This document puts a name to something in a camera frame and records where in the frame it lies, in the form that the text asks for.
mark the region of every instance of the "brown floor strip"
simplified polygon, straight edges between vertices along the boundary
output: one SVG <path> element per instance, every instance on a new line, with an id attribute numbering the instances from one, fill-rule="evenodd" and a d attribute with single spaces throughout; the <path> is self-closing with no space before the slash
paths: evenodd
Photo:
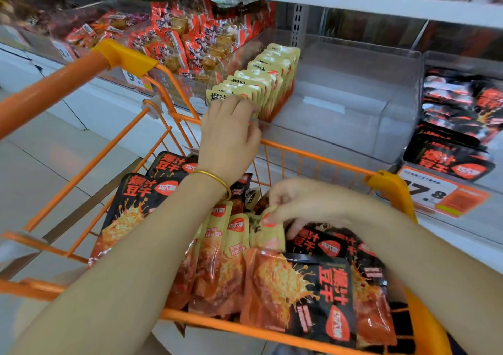
<path id="1" fill-rule="evenodd" d="M 95 206 L 97 206 L 110 192 L 119 186 L 122 177 L 134 171 L 136 166 L 140 163 L 142 158 L 137 158 L 128 167 L 126 167 L 120 174 L 105 184 L 97 193 L 87 199 L 80 207 L 70 213 L 58 225 L 47 232 L 43 238 L 52 244 L 60 238 L 67 230 L 69 230 L 75 223 L 89 213 Z M 16 258 L 2 271 L 0 271 L 0 279 L 10 280 L 17 273 L 19 273 L 26 265 L 33 261 L 40 253 L 29 254 L 28 256 Z"/>

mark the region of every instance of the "left hand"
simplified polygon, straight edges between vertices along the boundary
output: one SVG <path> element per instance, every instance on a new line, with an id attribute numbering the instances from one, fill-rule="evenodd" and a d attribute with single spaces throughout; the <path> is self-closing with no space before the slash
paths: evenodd
<path id="1" fill-rule="evenodd" d="M 231 186 L 248 169 L 259 150 L 261 131 L 250 124 L 253 104 L 229 96 L 216 99 L 201 121 L 201 145 L 197 168 L 208 171 Z"/>

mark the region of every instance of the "orange wire basket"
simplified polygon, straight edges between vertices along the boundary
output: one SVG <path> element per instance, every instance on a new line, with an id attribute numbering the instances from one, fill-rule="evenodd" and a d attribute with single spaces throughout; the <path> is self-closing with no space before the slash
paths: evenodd
<path id="1" fill-rule="evenodd" d="M 183 145 L 188 148 L 194 148 L 193 142 L 198 145 L 196 135 L 191 125 L 199 125 L 200 118 L 191 103 L 185 96 L 182 88 L 171 72 L 166 67 L 161 66 L 155 60 L 152 60 L 138 52 L 134 52 L 119 44 L 105 40 L 101 42 L 88 56 L 78 59 L 46 77 L 38 83 L 29 86 L 22 92 L 11 96 L 0 104 L 0 139 L 11 131 L 22 126 L 30 119 L 58 102 L 65 95 L 76 90 L 84 83 L 88 82 L 94 76 L 103 70 L 114 66 L 120 66 L 144 81 L 150 83 L 156 88 L 162 104 L 167 108 L 168 114 L 173 118 L 176 127 L 183 137 Z M 165 74 L 173 83 L 177 92 L 189 109 L 191 116 L 180 114 L 175 109 L 171 98 L 166 89 L 157 81 L 147 76 L 147 73 L 156 68 Z M 163 117 L 162 107 L 154 99 L 145 99 L 143 101 L 143 110 L 109 143 L 103 150 L 76 175 L 64 187 L 49 204 L 42 209 L 33 219 L 24 227 L 24 231 L 31 232 L 37 225 L 60 203 L 66 195 L 107 155 L 111 149 L 146 115 L 153 115 L 160 118 L 165 132 L 160 136 L 154 146 L 148 150 L 142 161 L 135 168 L 134 172 L 144 168 L 149 160 L 156 157 L 156 153 L 162 150 L 168 150 L 167 139 L 171 139 L 176 148 L 182 155 L 185 155 L 184 148 L 173 133 L 173 126 L 169 126 Z M 404 212 L 411 219 L 416 221 L 412 200 L 408 193 L 406 184 L 397 175 L 385 171 L 370 171 L 358 168 L 346 163 L 338 162 L 323 156 L 294 149 L 267 139 L 261 142 L 259 155 L 253 161 L 253 179 L 252 182 L 258 185 L 260 193 L 265 193 L 265 188 L 270 187 L 275 181 L 291 176 L 310 176 L 315 179 L 327 180 L 360 192 L 372 193 L 381 191 L 385 193 L 392 206 Z M 48 251 L 53 254 L 64 256 L 81 262 L 88 263 L 88 259 L 75 254 L 79 245 L 88 235 L 97 236 L 91 230 L 98 223 L 100 218 L 107 212 L 112 200 L 110 199 L 101 209 L 99 214 L 91 221 L 91 224 L 82 232 L 78 240 L 67 249 L 60 249 L 51 245 L 42 244 L 40 241 L 30 239 L 26 235 L 7 232 L 3 234 L 4 238 L 16 241 L 18 243 L 36 248 L 42 251 Z M 19 297 L 34 298 L 44 301 L 52 301 L 65 287 L 52 284 L 50 282 L 40 281 L 33 278 L 23 279 L 20 282 L 0 280 L 0 292 L 13 294 Z M 424 307 L 424 305 L 410 291 L 406 290 L 407 308 L 401 308 L 400 311 L 409 311 L 414 332 L 415 353 L 417 355 L 448 355 L 451 354 L 449 341 L 445 330 L 440 326 L 435 317 Z M 326 352 L 338 355 L 356 355 L 366 352 L 352 350 L 349 348 L 331 345 L 329 343 L 317 342 L 310 339 L 303 339 L 296 336 L 278 333 L 266 329 L 244 326 L 235 322 L 228 322 L 216 318 L 201 316 L 198 314 L 187 313 L 184 311 L 164 309 L 161 319 L 183 322 L 189 325 L 209 327 L 229 332 L 235 332 L 243 335 L 253 336 L 258 339 L 271 340 L 292 346 L 307 348 L 317 352 Z"/>

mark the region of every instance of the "forearm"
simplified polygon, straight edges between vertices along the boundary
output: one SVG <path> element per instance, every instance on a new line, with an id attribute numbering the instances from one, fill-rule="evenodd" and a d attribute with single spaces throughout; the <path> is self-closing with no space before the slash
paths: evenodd
<path id="1" fill-rule="evenodd" d="M 375 199 L 352 229 L 470 355 L 503 346 L 503 276 Z"/>
<path id="2" fill-rule="evenodd" d="M 185 178 L 34 320 L 10 354 L 134 354 L 165 305 L 198 225 L 224 193 L 204 174 Z"/>

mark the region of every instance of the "orange cart handle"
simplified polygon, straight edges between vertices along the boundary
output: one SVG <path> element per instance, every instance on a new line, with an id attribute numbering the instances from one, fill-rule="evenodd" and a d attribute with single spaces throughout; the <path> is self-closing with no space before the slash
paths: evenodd
<path id="1" fill-rule="evenodd" d="M 91 51 L 6 98 L 0 102 L 0 140 L 109 68 L 102 53 Z"/>

